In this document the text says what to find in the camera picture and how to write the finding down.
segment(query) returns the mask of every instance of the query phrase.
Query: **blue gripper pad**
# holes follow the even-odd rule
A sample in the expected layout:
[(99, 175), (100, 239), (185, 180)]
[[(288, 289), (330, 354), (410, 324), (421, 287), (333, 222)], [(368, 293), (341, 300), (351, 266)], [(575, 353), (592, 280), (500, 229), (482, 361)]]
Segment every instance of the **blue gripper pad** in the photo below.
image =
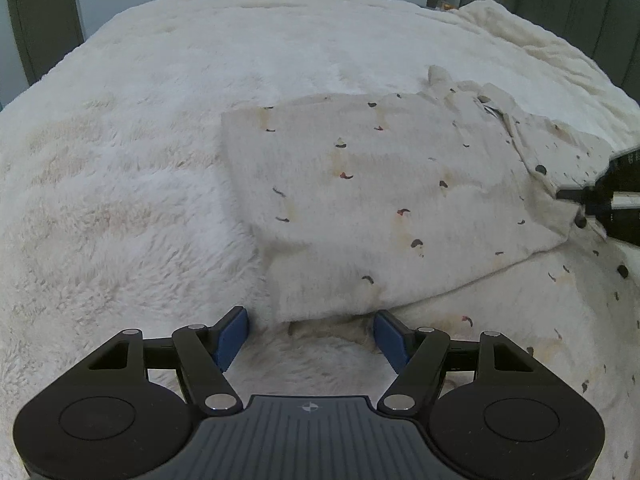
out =
[(365, 397), (252, 396), (244, 412), (206, 418), (181, 452), (135, 480), (410, 479), (465, 480), (412, 422), (377, 415)]
[(242, 309), (220, 332), (218, 349), (213, 354), (220, 370), (227, 371), (248, 336), (249, 315)]
[(404, 347), (402, 334), (383, 316), (376, 314), (373, 320), (373, 339), (396, 374), (399, 374), (411, 358)]

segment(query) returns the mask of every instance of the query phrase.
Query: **white fluffy blanket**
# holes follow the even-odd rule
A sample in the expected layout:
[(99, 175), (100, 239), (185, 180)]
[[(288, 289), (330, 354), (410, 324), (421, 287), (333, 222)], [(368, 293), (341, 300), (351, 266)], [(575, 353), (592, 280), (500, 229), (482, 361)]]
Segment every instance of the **white fluffy blanket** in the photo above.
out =
[[(121, 13), (0, 113), (0, 477), (24, 476), (20, 407), (114, 333), (169, 335), (245, 304), (227, 376), (251, 393), (369, 394), (393, 372), (366, 318), (275, 324), (235, 218), (220, 117), (322, 93), (415, 93), (431, 65), (524, 111), (640, 142), (638, 105), (577, 50), (493, 2), (440, 13), (385, 0), (159, 0)], [(640, 470), (638, 289), (591, 228), (400, 308), (453, 338), (508, 334), (606, 422), (595, 479)], [(508, 240), (517, 246), (518, 240)], [(169, 374), (156, 380), (175, 387)]]

